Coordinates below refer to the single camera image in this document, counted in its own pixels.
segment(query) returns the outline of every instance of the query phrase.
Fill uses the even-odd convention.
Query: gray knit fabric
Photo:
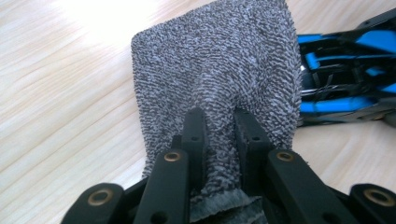
[[[263,221],[254,203],[259,199],[239,189],[233,111],[247,109],[276,148],[291,149],[301,86],[296,40],[286,3],[274,0],[219,0],[134,36],[134,90],[148,154],[144,175],[181,133],[186,112],[199,106],[205,113],[208,176],[191,199],[191,221],[235,207],[243,209],[222,213],[228,215],[216,222]]]

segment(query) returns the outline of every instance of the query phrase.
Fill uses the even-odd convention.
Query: table surface
[[[86,188],[132,186],[145,149],[130,40],[210,0],[0,2],[0,222],[59,223]],[[392,0],[289,0],[300,34],[355,28]],[[381,121],[297,130],[293,148],[348,193],[396,191],[396,129]]]

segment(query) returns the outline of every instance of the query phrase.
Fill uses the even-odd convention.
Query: fabric cloth
[[[199,106],[207,124],[208,175],[192,194],[191,222],[263,223],[260,198],[239,188],[233,111],[250,111],[276,148],[291,149],[301,61],[286,3],[213,2],[135,35],[132,56],[147,149],[144,176],[181,134],[186,112]]]

